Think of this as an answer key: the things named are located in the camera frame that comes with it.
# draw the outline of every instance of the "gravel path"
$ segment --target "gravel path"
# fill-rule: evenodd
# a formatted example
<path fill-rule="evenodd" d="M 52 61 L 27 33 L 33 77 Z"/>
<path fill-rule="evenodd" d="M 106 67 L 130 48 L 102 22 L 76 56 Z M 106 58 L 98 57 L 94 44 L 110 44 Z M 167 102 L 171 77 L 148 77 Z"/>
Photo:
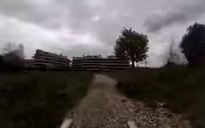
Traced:
<path fill-rule="evenodd" d="M 71 128 L 127 128 L 128 121 L 138 128 L 191 128 L 181 115 L 126 98 L 116 84 L 107 76 L 95 75 L 88 95 L 68 114 L 73 119 Z"/>

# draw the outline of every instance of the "grass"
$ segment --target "grass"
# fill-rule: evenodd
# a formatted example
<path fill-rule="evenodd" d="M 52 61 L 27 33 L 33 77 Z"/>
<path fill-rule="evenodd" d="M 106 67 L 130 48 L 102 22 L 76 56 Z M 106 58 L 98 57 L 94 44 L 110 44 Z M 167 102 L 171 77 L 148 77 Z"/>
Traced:
<path fill-rule="evenodd" d="M 0 128 L 59 127 L 86 95 L 90 73 L 24 72 L 0 76 Z"/>
<path fill-rule="evenodd" d="M 189 112 L 204 101 L 201 97 L 205 94 L 205 66 L 139 68 L 110 75 L 118 80 L 118 89 L 123 94 L 150 106 L 164 102 L 166 108 L 181 113 Z"/>

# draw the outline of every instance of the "overcast sky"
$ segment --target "overcast sky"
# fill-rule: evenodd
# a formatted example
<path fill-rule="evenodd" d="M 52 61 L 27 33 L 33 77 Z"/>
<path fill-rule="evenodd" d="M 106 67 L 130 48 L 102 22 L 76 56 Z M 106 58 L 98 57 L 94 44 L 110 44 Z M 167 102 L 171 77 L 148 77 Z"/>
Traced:
<path fill-rule="evenodd" d="M 37 48 L 106 56 L 131 27 L 149 36 L 150 65 L 161 66 L 194 22 L 205 24 L 205 0 L 0 0 L 0 50 L 16 42 L 27 58 Z"/>

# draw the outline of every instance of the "low-rise building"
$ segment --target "low-rise building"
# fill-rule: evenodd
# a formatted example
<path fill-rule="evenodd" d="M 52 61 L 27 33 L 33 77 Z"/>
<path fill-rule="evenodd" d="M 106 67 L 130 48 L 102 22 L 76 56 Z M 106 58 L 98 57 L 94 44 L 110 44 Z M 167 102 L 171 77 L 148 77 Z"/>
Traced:
<path fill-rule="evenodd" d="M 70 68 L 68 57 L 43 50 L 36 50 L 32 60 L 27 61 L 27 67 L 41 68 L 45 70 L 63 70 Z"/>
<path fill-rule="evenodd" d="M 127 60 L 121 60 L 114 56 L 103 58 L 102 56 L 73 57 L 72 70 L 74 71 L 116 71 L 129 68 Z"/>

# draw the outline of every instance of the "dirt path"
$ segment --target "dirt path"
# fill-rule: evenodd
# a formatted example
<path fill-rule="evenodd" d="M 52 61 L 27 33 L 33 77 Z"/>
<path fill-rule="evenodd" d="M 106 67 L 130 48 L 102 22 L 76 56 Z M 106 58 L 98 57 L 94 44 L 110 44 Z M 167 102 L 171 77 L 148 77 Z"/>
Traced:
<path fill-rule="evenodd" d="M 71 128 L 127 128 L 128 121 L 138 128 L 190 128 L 180 115 L 126 98 L 116 84 L 114 79 L 95 75 L 88 95 L 67 117 L 73 119 Z"/>

